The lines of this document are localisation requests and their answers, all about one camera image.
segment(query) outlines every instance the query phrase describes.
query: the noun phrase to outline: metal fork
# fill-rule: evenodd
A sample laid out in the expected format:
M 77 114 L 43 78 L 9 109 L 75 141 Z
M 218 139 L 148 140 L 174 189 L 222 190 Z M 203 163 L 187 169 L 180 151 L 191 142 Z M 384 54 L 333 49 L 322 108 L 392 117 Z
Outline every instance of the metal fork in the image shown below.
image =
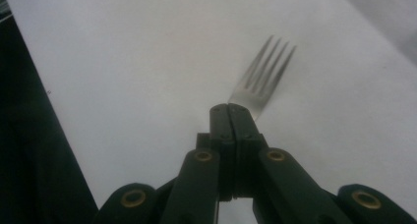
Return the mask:
M 269 54 L 266 55 L 272 38 L 273 36 L 264 44 L 229 98 L 229 103 L 239 104 L 249 109 L 254 120 L 258 118 L 267 105 L 296 48 L 296 46 L 291 48 L 287 57 L 281 61 L 280 68 L 276 70 L 275 67 L 280 62 L 279 60 L 288 46 L 288 42 L 283 45 L 280 51 L 277 51 L 281 40 L 279 39 L 269 51 Z

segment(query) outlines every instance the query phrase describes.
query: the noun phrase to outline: brass insert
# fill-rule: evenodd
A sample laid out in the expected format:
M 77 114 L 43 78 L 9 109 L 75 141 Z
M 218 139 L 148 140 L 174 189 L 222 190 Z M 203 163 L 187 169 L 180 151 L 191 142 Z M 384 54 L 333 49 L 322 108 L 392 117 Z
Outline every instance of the brass insert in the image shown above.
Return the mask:
M 126 192 L 122 196 L 120 203 L 122 203 L 122 205 L 125 207 L 136 207 L 144 203 L 145 199 L 147 199 L 147 194 L 144 191 L 140 189 L 134 189 Z
M 195 158 L 201 162 L 207 162 L 210 161 L 212 159 L 212 155 L 209 152 L 197 152 L 195 155 Z
M 269 151 L 267 157 L 273 161 L 283 161 L 285 159 L 285 155 L 278 150 Z
M 357 203 L 369 209 L 379 209 L 382 206 L 379 199 L 364 191 L 353 192 L 352 197 Z

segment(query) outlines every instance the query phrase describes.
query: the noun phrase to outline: fork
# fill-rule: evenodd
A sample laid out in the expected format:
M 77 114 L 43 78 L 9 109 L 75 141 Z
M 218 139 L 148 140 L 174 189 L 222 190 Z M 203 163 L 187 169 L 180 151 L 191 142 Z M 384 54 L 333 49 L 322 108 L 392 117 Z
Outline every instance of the fork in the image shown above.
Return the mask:
M 277 47 L 281 40 L 279 39 L 266 55 L 272 38 L 273 35 L 264 44 L 229 98 L 229 103 L 246 107 L 251 112 L 254 121 L 267 105 L 296 49 L 296 46 L 291 48 L 287 57 L 281 61 L 280 68 L 276 70 L 276 66 L 288 46 L 288 41 L 278 51 Z

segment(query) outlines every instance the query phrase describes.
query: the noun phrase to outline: white table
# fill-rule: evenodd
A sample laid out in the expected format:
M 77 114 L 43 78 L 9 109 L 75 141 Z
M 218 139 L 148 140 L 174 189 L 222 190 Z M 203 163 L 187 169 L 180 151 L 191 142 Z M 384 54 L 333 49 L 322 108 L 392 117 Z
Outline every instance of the white table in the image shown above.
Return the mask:
M 8 1 L 98 206 L 177 176 L 276 34 L 298 48 L 257 121 L 269 146 L 417 217 L 414 0 Z M 255 222 L 248 199 L 220 206 L 219 223 Z

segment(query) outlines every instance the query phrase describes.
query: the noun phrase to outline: white surface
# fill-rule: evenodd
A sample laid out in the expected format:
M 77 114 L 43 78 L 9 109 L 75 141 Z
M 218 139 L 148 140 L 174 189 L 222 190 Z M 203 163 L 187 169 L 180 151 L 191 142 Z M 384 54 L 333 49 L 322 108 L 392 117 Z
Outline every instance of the white surface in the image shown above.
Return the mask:
M 175 177 L 276 34 L 298 48 L 257 121 L 269 146 L 332 193 L 367 185 L 417 217 L 417 67 L 352 2 L 8 1 L 98 206 Z M 256 222 L 245 199 L 219 215 Z

